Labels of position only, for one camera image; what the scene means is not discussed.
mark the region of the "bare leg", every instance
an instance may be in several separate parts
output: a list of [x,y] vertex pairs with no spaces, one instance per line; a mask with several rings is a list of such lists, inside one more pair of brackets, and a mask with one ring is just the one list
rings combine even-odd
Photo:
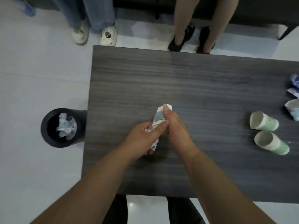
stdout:
[[223,33],[225,27],[228,25],[231,17],[233,16],[238,2],[239,0],[218,0],[212,23],[209,27],[209,37],[204,43],[204,53],[211,52],[216,40]]
[[199,0],[176,0],[174,26],[176,28],[174,43],[180,45],[185,36],[185,29],[191,21],[194,9]]

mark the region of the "shoe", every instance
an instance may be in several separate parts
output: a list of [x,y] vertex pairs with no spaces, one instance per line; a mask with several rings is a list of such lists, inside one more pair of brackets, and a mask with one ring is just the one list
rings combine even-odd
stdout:
[[210,53],[205,53],[203,51],[204,48],[204,43],[207,40],[207,37],[209,36],[210,33],[210,29],[208,26],[203,27],[200,30],[200,35],[199,35],[199,46],[196,50],[196,53],[202,53],[202,54],[210,54]]
[[82,20],[79,29],[72,32],[73,40],[78,45],[86,44],[89,36],[89,24],[87,20]]
[[194,31],[195,31],[195,26],[192,23],[190,23],[187,26],[187,28],[185,29],[185,36],[184,36],[184,39],[183,39],[182,43],[177,46],[174,43],[174,38],[173,38],[173,40],[168,45],[168,49],[170,51],[172,51],[172,52],[179,52],[179,51],[181,51],[183,45],[185,44],[186,41],[190,40],[190,38],[192,37]]
[[118,23],[102,30],[101,46],[115,46],[118,34]]

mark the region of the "black flat shoe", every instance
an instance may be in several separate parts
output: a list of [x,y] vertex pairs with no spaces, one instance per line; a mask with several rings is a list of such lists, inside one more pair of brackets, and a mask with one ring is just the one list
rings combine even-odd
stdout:
[[177,46],[177,45],[174,43],[174,38],[173,38],[173,40],[172,40],[172,41],[169,43],[169,45],[168,45],[168,49],[169,49],[170,51],[172,51],[172,52],[179,52],[179,51],[181,51],[183,45],[185,44],[186,41],[189,41],[189,40],[190,40],[190,38],[192,37],[194,31],[195,31],[195,26],[194,26],[193,24],[190,23],[190,24],[187,26],[187,28],[185,29],[185,36],[184,36],[184,39],[183,39],[182,43],[181,43],[180,45]]
[[199,46],[196,50],[196,53],[202,53],[202,54],[210,54],[210,53],[205,53],[203,51],[204,48],[204,43],[207,40],[207,37],[209,36],[210,33],[210,29],[208,26],[203,27],[200,30],[200,35],[199,35]]

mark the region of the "white tile floor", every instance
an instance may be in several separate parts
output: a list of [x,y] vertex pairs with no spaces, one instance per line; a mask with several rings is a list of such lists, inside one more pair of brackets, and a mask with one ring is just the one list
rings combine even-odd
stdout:
[[[167,49],[174,30],[171,16],[149,23],[126,19],[121,9],[118,15],[116,46]],[[43,141],[39,127],[52,109],[87,108],[92,46],[99,37],[90,34],[85,46],[77,46],[61,12],[38,9],[29,18],[12,0],[0,0],[0,28],[0,223],[29,223],[80,179],[84,144],[55,149]],[[211,54],[299,61],[299,28],[276,40],[283,30],[229,25]],[[198,34],[184,52],[195,50]],[[169,223],[165,198],[127,199],[129,224]],[[203,214],[198,201],[192,201]],[[298,204],[257,205],[277,223],[299,218]]]

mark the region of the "fingernail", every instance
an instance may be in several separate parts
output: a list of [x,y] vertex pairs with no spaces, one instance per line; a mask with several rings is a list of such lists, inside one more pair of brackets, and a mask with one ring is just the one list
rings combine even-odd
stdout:
[[163,110],[165,110],[165,111],[169,111],[170,110],[169,107],[167,106],[167,104],[163,105]]

